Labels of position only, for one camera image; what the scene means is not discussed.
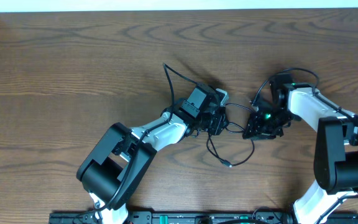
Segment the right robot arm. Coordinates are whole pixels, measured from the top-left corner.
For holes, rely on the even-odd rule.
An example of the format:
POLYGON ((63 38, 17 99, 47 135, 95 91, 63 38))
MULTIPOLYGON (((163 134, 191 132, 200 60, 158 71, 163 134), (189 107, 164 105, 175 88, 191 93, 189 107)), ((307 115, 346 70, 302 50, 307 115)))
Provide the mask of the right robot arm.
POLYGON ((315 180, 292 205, 294 223, 325 223, 343 202, 358 198, 358 114, 324 97, 312 83, 297 83, 288 72, 272 75, 272 102, 256 93, 244 139, 283 136, 292 121, 305 121, 316 131, 315 180))

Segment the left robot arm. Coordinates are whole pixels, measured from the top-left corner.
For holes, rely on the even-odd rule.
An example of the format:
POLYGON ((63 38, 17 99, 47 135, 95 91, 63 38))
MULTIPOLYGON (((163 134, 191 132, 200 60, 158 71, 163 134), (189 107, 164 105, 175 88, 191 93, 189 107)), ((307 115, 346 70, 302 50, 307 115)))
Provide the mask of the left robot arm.
POLYGON ((197 84, 188 98, 174 100, 160 117, 128 128, 113 124, 78 168, 77 179, 95 203, 96 223, 124 223, 126 202, 161 149, 194 132, 218 135, 228 125, 226 91, 197 84))

